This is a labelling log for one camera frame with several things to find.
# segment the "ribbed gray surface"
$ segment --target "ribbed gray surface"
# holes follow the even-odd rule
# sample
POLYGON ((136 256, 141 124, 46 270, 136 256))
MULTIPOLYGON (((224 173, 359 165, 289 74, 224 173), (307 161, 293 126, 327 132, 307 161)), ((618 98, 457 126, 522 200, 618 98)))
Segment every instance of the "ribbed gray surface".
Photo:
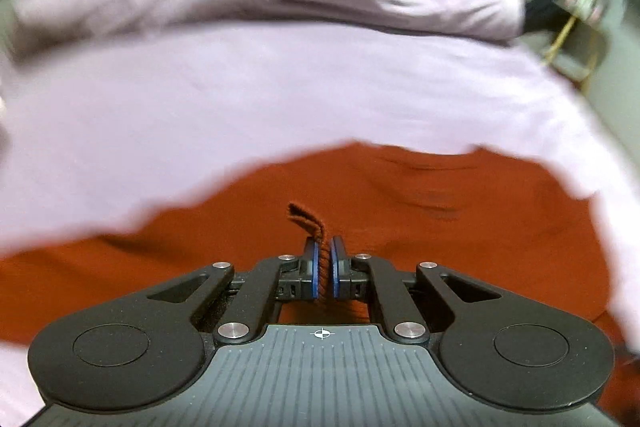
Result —
POLYGON ((36 427, 606 427, 590 405, 556 415, 492 409, 442 376, 427 350, 373 326, 269 326, 259 341, 223 347, 179 396, 121 415, 53 406, 36 427))

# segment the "orange fabric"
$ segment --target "orange fabric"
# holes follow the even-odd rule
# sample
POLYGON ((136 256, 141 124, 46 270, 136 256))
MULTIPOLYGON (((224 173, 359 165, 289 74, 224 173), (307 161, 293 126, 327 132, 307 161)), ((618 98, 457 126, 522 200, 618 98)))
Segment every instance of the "orange fabric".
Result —
MULTIPOLYGON (((437 156, 353 143, 259 168, 136 233, 0 261, 0 338, 26 344, 62 315, 215 261, 247 270, 300 253, 306 218, 287 216, 291 202, 307 228, 325 241, 341 235, 350 253, 401 270, 435 261, 589 320, 605 311, 609 277, 589 202, 569 198, 545 169, 484 149, 437 156)), ((325 271, 327 256, 322 248, 325 271)), ((362 312, 302 303, 282 320, 357 321, 362 312)))

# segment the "crosshair marking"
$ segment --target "crosshair marking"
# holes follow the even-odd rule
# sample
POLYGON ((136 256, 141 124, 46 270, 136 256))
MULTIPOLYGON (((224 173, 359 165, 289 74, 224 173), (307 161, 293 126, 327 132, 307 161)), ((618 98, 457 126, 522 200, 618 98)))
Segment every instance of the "crosshair marking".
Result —
POLYGON ((324 340, 327 339, 329 337, 329 335, 335 335, 335 333, 332 333, 331 331, 327 331, 324 328, 322 328, 321 330, 318 331, 314 331, 313 333, 311 333, 314 337, 324 340))

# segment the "circular pad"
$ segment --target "circular pad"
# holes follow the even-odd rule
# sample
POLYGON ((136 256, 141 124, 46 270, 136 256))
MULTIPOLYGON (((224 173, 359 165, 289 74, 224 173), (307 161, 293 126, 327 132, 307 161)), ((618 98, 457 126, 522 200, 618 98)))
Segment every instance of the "circular pad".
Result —
POLYGON ((560 333, 534 324, 504 328, 495 336, 494 346, 505 359, 526 367, 552 365, 569 352, 569 343, 560 333))
POLYGON ((74 353, 97 367, 116 367, 139 359, 149 347, 146 333, 133 326, 106 324, 85 331, 74 342, 74 353))

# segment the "bed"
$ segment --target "bed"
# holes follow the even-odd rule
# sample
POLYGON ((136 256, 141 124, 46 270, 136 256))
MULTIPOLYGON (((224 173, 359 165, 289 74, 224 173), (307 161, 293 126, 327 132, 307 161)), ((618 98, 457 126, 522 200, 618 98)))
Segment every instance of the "bed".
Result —
MULTIPOLYGON (((483 144, 593 196, 609 310, 640 350, 634 167, 584 99, 513 40, 522 0, 18 0, 15 10, 14 60, 0 65, 0 255, 134 229, 256 162, 349 138, 449 154, 483 144)), ((0 349, 3 427, 41 405, 25 353, 0 349)))

